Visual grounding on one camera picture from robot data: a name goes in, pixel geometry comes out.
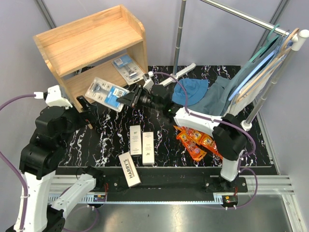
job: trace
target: marble table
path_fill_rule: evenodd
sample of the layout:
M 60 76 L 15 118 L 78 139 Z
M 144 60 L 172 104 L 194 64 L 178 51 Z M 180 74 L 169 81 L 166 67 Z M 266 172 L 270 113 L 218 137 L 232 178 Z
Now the marble table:
M 150 71 L 172 73 L 171 66 L 150 66 Z M 240 70 L 240 66 L 197 66 L 184 78 L 208 79 L 210 85 L 214 83 L 218 75 L 231 79 Z M 165 77 L 158 75 L 154 77 L 155 84 L 160 83 Z M 167 86 L 173 91 L 175 84 Z M 105 106 L 98 104 L 98 121 L 93 130 L 88 127 L 82 128 L 72 136 L 68 144 L 67 152 L 60 167 L 113 167 L 120 166 L 118 155 L 128 152 L 130 148 L 129 127 L 140 125 L 142 132 L 155 131 L 155 165 L 157 167 L 210 167 L 221 166 L 220 159 L 211 152 L 200 162 L 191 159 L 189 153 L 179 140 L 176 140 L 178 132 L 172 125 L 167 124 L 160 114 L 148 108 L 133 110 L 125 106 L 118 113 Z M 253 105 L 247 106 L 239 113 L 239 121 L 244 120 Z M 249 132 L 256 142 L 256 152 L 242 162 L 242 166 L 270 166 L 265 142 L 257 119 L 253 121 L 253 128 Z M 252 148 L 248 143 L 247 150 Z M 143 166 L 141 156 L 133 158 L 137 167 Z

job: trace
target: reflective metal floor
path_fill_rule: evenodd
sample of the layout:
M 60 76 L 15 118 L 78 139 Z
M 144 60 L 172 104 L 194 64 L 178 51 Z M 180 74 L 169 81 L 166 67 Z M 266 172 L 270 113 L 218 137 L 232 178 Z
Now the reflective metal floor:
M 248 196 L 240 196 L 240 203 Z M 280 196 L 257 196 L 239 210 L 199 205 L 104 205 L 91 232 L 291 232 Z M 82 231 L 95 219 L 87 208 L 72 212 L 65 228 Z

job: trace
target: barcode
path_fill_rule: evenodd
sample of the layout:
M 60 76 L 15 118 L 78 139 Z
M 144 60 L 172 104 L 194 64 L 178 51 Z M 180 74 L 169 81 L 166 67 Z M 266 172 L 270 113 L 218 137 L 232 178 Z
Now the barcode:
M 119 58 L 119 59 L 116 59 L 115 60 L 115 63 L 116 63 L 116 65 L 121 65 L 121 64 L 123 64 L 123 62 L 122 62 L 122 60 Z
M 120 90 L 120 91 L 118 91 L 118 93 L 117 93 L 117 97 L 119 98 L 119 97 L 121 97 L 122 95 L 123 95 L 123 91 L 122 90 Z

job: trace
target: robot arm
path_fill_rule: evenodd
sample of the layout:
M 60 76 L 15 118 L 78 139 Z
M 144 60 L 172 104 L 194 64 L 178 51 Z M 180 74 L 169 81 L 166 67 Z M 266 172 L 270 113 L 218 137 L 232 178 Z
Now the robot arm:
M 88 167 L 80 179 L 63 195 L 48 205 L 48 195 L 56 169 L 64 157 L 67 139 L 77 129 L 94 123 L 91 104 L 84 97 L 78 97 L 84 111 L 79 113 L 64 98 L 59 86 L 48 88 L 44 93 L 48 107 L 36 119 L 36 130 L 30 143 L 22 150 L 19 169 L 28 186 L 28 203 L 25 214 L 24 232 L 60 232 L 65 219 L 89 191 L 99 190 L 104 185 L 103 173 Z M 24 191 L 16 224 L 7 232 L 20 231 L 24 204 Z
M 117 101 L 133 108 L 146 106 L 158 110 L 169 123 L 179 127 L 189 127 L 214 138 L 219 153 L 223 156 L 221 177 L 232 182 L 238 175 L 240 156 L 247 144 L 247 138 L 237 129 L 216 121 L 225 121 L 241 128 L 238 120 L 230 114 L 224 117 L 210 116 L 192 110 L 187 113 L 182 105 L 171 101 L 170 94 L 163 85 L 154 85 L 152 72 L 144 75 L 145 85 L 136 86 L 130 93 Z M 204 116 L 211 120 L 199 118 Z

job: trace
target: wooden shelf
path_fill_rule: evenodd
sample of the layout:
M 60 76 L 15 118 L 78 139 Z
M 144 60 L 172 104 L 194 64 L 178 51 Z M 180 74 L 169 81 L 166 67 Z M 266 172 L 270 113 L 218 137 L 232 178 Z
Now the wooden shelf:
M 65 83 L 72 97 L 76 99 L 78 96 L 85 95 L 95 77 L 101 78 L 121 87 L 126 86 L 126 81 L 112 64 L 112 61 L 115 59 L 117 58 L 108 60 L 103 64 L 93 67 L 92 69 L 82 72 L 67 80 Z
M 79 111 L 81 105 L 76 97 L 85 95 L 95 77 L 121 87 L 126 81 L 111 60 L 69 80 L 63 78 L 65 75 L 125 49 L 143 72 L 148 71 L 144 26 L 123 5 L 35 35 L 33 39 L 49 70 Z

